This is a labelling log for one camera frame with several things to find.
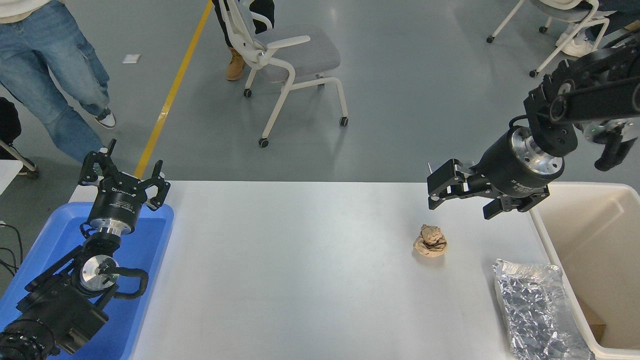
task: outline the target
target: gray floor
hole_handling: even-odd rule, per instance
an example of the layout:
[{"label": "gray floor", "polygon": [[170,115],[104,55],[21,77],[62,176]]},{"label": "gray floor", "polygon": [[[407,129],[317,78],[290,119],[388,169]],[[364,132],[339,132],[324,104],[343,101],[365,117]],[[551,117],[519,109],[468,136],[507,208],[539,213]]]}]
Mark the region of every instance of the gray floor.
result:
[{"label": "gray floor", "polygon": [[[66,2],[111,76],[118,127],[95,128],[105,143],[117,138],[116,164],[133,173],[206,0]],[[211,12],[150,163],[163,159],[169,180],[424,182],[427,163],[477,161],[509,119],[524,113],[522,101],[541,79],[527,73],[554,50],[564,29],[555,23],[539,34],[545,18],[526,4],[488,45],[485,38],[514,3],[276,0],[276,26],[321,26],[339,48],[342,65],[331,75],[344,85],[349,126],[338,125],[334,86],[298,90],[265,149],[257,140],[279,86],[258,77],[253,97],[245,99],[244,79],[224,80],[229,53]],[[122,65],[131,53],[142,54],[140,62]],[[12,99],[4,89],[0,95]],[[23,134],[15,144],[42,176],[14,180],[0,196],[0,220],[20,229],[28,249],[51,212],[68,201],[79,164],[53,146],[34,116],[18,109]],[[561,180],[640,189],[639,147],[607,173],[593,168],[601,151],[581,139],[566,157]],[[0,246],[13,244],[12,236],[0,229]],[[9,281],[1,271],[0,293]]]}]

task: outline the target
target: black bag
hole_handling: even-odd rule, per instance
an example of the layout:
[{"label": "black bag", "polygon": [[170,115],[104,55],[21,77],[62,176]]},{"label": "black bag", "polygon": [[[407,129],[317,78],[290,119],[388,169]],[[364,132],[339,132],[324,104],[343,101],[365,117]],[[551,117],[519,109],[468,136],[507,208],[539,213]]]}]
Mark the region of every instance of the black bag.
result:
[{"label": "black bag", "polygon": [[[0,97],[0,140],[10,145],[21,133],[22,128],[15,105],[4,97]],[[3,147],[0,147],[0,159],[15,160]]]}]

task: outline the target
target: table surface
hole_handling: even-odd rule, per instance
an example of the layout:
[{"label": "table surface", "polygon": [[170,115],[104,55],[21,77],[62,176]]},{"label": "table surface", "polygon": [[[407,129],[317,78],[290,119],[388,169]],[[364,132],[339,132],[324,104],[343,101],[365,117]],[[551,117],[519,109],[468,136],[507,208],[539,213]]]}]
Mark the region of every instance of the table surface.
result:
[{"label": "table surface", "polygon": [[0,160],[0,194],[9,186],[20,169],[22,169],[22,162],[18,160]]},{"label": "table surface", "polygon": [[[514,359],[492,264],[548,263],[529,214],[484,220],[479,198],[431,211],[424,183],[171,183],[131,359]],[[446,254],[413,250],[422,224]]]}]

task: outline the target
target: yellow floor line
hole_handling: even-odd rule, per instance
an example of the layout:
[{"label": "yellow floor line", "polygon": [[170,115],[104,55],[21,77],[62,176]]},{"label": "yellow floor line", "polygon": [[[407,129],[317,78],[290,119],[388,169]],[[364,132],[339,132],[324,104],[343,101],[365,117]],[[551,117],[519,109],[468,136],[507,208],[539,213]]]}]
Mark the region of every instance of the yellow floor line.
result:
[{"label": "yellow floor line", "polygon": [[156,142],[160,137],[160,133],[162,132],[162,128],[164,126],[164,122],[166,121],[167,115],[169,115],[169,110],[171,110],[171,105],[173,104],[173,100],[175,99],[176,94],[178,94],[178,89],[180,88],[180,84],[182,83],[182,78],[184,77],[184,73],[187,71],[189,67],[189,62],[191,61],[191,56],[193,55],[193,51],[198,44],[198,40],[200,39],[200,34],[202,34],[202,29],[204,28],[204,24],[207,22],[207,18],[209,17],[209,13],[211,12],[211,2],[207,0],[207,7],[200,18],[200,22],[198,23],[198,27],[196,28],[193,37],[191,38],[191,43],[187,48],[187,52],[184,54],[184,58],[182,59],[182,64],[180,65],[180,69],[178,69],[178,74],[176,74],[175,79],[173,80],[173,85],[169,90],[169,94],[166,96],[166,100],[164,101],[164,105],[162,107],[162,111],[158,116],[158,120],[156,121],[156,126],[154,126],[153,131],[151,132],[151,136],[147,141],[147,146],[145,146],[145,150],[142,152],[142,157],[140,157],[140,161],[138,162],[138,166],[136,167],[136,171],[134,172],[134,176],[138,179],[142,178],[142,175],[145,172],[147,164],[149,163],[149,159],[151,158],[151,154],[154,151],[154,147],[156,147]]}]

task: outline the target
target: black cable wire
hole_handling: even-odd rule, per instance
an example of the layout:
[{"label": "black cable wire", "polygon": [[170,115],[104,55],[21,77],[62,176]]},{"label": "black cable wire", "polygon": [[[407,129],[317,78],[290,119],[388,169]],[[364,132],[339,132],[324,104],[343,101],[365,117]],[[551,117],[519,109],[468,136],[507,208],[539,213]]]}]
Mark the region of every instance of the black cable wire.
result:
[{"label": "black cable wire", "polygon": [[14,226],[9,224],[0,224],[0,226],[9,227],[15,231],[15,234],[18,236],[18,246],[20,247],[20,265],[22,265],[22,260],[24,260],[24,249],[22,248],[22,238],[20,237],[20,231],[16,229]]},{"label": "black cable wire", "polygon": [[88,239],[89,236],[91,236],[89,231],[91,231],[93,229],[91,227],[89,227],[88,229],[85,229],[84,228],[85,225],[89,225],[89,221],[85,221],[82,224],[80,224],[80,232],[82,233],[82,236],[84,236],[85,239]]},{"label": "black cable wire", "polygon": [[14,268],[15,270],[18,270],[18,264],[15,262],[15,254],[13,253],[13,250],[6,248],[6,247],[0,247],[0,250],[7,250],[10,254],[11,257],[13,258],[13,266],[12,268]]},{"label": "black cable wire", "polygon": [[511,120],[509,121],[509,127],[513,127],[513,124],[515,124],[515,123],[516,123],[516,121],[518,121],[518,120],[522,120],[522,119],[526,119],[526,118],[527,118],[527,115],[520,115],[520,116],[516,116],[515,118],[513,118],[513,119],[511,119]]},{"label": "black cable wire", "polygon": [[9,272],[9,274],[11,274],[11,276],[15,276],[15,273],[11,271],[10,265],[5,263],[4,261],[0,260],[0,265],[4,266],[4,268],[6,269],[6,271]]}]

